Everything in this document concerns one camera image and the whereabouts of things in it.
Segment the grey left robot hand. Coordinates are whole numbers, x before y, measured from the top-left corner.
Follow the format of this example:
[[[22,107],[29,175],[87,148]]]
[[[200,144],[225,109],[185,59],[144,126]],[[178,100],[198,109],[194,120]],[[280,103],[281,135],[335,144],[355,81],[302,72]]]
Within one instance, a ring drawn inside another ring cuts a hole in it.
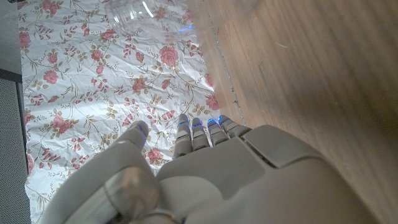
[[[153,173],[135,121],[56,191],[42,223],[376,223],[314,148],[269,125],[178,117],[173,159]]]

